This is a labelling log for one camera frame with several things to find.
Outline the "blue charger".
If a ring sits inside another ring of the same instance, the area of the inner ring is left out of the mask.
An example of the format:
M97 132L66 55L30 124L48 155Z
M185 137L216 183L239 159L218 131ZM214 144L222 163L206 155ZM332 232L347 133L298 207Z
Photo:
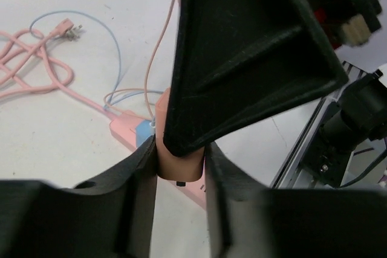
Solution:
M155 134L155 119L143 120L135 128L135 145L139 148L151 135Z

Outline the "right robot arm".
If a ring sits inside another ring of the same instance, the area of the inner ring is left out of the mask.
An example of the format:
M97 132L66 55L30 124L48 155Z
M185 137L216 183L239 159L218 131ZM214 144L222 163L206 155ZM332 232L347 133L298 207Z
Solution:
M156 121L159 175L196 181L211 142L343 89L304 159L338 186L342 155L386 136L386 73L349 84L334 50L366 43L381 12L379 0L180 0L167 111Z

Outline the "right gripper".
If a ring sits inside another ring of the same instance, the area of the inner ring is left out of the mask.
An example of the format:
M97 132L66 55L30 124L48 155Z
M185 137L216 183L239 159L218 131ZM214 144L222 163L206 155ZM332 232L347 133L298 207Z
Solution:
M316 0L315 16L333 48L359 47L381 29L379 0Z

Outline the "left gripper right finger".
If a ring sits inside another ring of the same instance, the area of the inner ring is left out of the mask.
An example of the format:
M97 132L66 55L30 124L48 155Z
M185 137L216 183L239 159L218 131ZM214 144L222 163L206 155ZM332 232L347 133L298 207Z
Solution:
M386 193L271 189L206 147L212 257L385 257Z

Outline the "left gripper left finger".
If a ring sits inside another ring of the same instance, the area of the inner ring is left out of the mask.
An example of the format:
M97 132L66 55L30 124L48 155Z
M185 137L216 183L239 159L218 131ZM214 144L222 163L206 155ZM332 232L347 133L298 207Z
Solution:
M1 181L1 256L149 257L156 161L151 137L72 189Z

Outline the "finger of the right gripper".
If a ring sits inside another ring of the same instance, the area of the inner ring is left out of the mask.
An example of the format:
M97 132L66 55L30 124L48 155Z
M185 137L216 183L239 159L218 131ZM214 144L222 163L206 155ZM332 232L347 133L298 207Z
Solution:
M347 80L307 0L181 0L164 144L185 156Z

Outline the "pink power strip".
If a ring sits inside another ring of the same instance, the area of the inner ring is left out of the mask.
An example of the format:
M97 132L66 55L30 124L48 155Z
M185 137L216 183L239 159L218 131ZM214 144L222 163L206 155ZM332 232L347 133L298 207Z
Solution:
M109 124L111 135L129 150L138 149L136 138L140 135L137 127L142 119L128 114L121 114ZM186 182L180 187L188 198L200 207L206 208L205 180L203 177L204 149L201 148L186 157L173 156L163 143L166 113L158 111L155 115L155 141L157 149L157 174L170 182Z

